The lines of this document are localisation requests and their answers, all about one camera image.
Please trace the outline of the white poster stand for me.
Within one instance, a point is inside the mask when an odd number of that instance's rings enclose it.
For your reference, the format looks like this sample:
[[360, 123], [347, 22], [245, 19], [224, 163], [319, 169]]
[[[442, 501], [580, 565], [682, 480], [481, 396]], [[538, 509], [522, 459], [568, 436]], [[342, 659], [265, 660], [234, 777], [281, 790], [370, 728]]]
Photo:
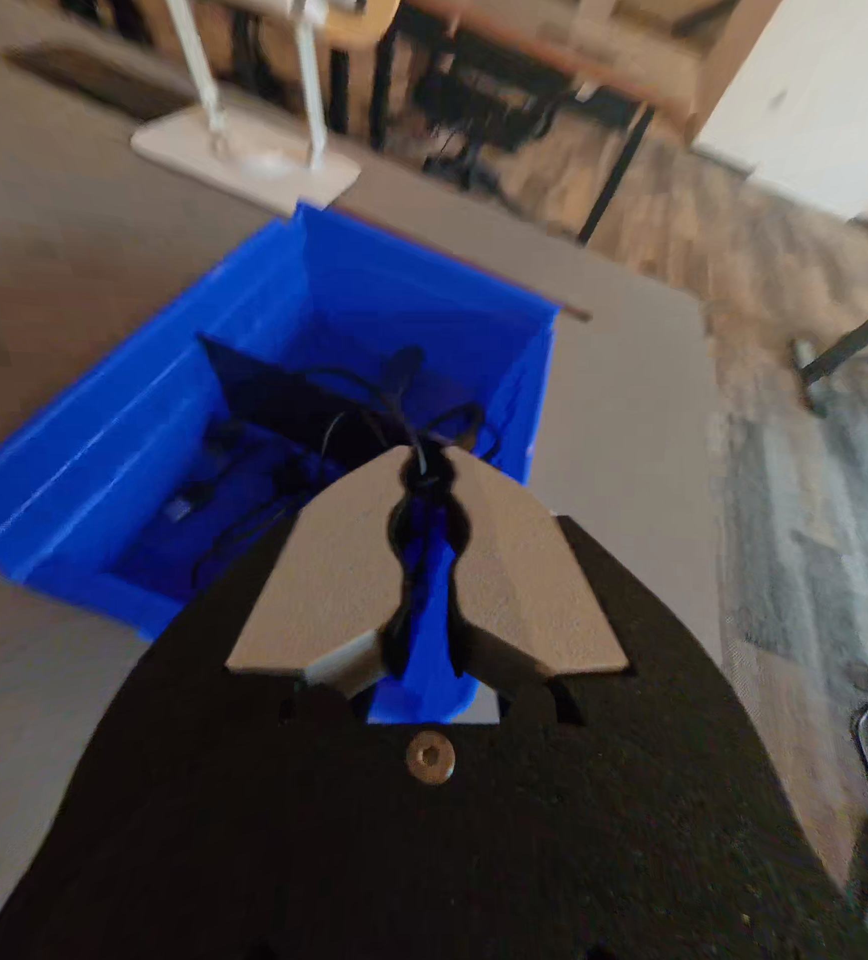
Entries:
[[166, 4], [198, 102], [140, 126], [130, 138], [141, 158], [260, 207], [292, 214], [299, 202], [329, 207], [361, 173], [331, 150], [316, 79], [315, 33], [341, 14], [361, 15], [366, 2], [249, 2], [248, 9], [283, 18], [299, 58], [307, 131], [299, 134], [251, 111], [225, 106], [193, 13], [192, 2]]

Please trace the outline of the black table leg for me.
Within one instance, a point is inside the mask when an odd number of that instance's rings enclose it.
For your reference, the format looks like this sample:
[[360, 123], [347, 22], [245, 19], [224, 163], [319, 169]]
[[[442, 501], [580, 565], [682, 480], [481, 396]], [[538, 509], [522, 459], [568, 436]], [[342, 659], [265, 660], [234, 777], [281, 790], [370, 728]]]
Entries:
[[824, 384], [848, 361], [868, 349], [868, 319], [848, 331], [833, 345], [820, 350], [811, 338], [794, 338], [789, 343], [789, 357], [795, 375], [800, 402], [816, 416], [825, 416]]

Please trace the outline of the black bin divider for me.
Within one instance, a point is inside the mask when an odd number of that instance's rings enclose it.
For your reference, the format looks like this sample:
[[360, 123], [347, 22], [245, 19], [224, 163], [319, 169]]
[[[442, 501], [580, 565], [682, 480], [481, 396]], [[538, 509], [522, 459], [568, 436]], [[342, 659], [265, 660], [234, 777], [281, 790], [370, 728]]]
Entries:
[[416, 427], [391, 394], [340, 366], [287, 369], [198, 335], [226, 406], [261, 427], [353, 470], [397, 447], [419, 448]]

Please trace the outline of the blue plastic bin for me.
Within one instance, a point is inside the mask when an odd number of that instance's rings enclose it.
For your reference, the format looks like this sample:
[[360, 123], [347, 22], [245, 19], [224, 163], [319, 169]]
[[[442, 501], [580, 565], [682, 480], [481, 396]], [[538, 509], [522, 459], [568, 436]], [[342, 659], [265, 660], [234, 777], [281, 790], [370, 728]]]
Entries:
[[344, 214], [251, 236], [0, 444], [0, 573], [154, 641], [347, 469], [230, 414], [199, 334], [390, 393], [527, 487], [560, 309]]

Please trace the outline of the long wooden desk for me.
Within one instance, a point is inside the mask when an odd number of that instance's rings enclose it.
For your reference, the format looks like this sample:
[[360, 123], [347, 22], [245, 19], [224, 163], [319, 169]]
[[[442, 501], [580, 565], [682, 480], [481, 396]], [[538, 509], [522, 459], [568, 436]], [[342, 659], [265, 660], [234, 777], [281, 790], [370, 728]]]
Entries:
[[654, 122], [659, 101], [656, 96], [636, 89], [632, 83], [614, 78], [608, 67], [593, 63], [580, 54], [569, 52], [544, 39], [526, 37], [523, 33], [491, 19], [487, 14], [475, 12], [470, 7], [462, 8], [459, 2], [400, 2], [392, 26], [376, 47], [368, 106], [370, 148], [378, 154], [383, 153], [389, 138], [396, 42], [412, 42], [419, 47], [422, 55], [419, 76], [409, 89], [409, 101], [413, 103], [414, 87], [430, 63], [435, 49], [440, 42], [450, 40], [460, 29], [474, 31], [489, 42], [519, 51], [571, 76], [571, 89], [562, 99], [547, 133], [560, 114], [575, 114], [619, 137], [616, 157], [611, 162], [604, 183], [576, 234], [576, 242], [587, 246], [615, 199]]

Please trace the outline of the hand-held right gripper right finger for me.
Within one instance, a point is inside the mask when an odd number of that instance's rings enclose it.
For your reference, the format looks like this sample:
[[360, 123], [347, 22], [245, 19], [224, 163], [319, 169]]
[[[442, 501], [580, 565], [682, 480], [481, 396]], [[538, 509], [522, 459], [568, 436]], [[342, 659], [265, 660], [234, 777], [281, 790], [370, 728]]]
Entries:
[[630, 662], [556, 516], [525, 486], [457, 448], [451, 507], [455, 666], [490, 687], [618, 674]]

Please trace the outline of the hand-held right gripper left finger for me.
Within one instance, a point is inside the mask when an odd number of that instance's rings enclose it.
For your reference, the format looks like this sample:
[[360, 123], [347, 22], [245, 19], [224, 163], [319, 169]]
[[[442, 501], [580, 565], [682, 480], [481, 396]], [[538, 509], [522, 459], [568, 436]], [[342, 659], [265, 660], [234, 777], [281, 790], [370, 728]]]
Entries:
[[388, 674], [382, 631], [403, 585], [388, 525], [411, 454], [394, 447], [302, 508], [225, 662], [229, 671], [287, 675], [347, 698]]

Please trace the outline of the wooden poster backboard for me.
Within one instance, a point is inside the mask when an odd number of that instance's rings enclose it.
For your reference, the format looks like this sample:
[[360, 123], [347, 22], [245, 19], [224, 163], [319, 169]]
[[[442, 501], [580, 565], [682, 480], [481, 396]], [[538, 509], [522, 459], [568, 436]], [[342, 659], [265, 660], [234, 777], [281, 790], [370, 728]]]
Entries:
[[302, 26], [328, 46], [362, 50], [376, 46], [392, 26], [399, 1], [227, 1], [224, 5]]

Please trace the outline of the black office chair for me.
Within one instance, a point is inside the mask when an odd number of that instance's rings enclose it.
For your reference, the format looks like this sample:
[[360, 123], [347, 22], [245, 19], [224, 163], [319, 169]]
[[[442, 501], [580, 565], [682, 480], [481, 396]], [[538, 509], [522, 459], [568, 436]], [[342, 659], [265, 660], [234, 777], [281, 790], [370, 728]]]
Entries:
[[486, 147], [514, 154], [543, 138], [553, 123], [572, 78], [519, 51], [460, 29], [440, 42], [412, 94], [428, 132], [446, 132], [445, 144], [462, 138], [459, 150], [446, 146], [428, 155], [424, 174], [465, 193], [513, 209], [499, 174], [482, 159]]

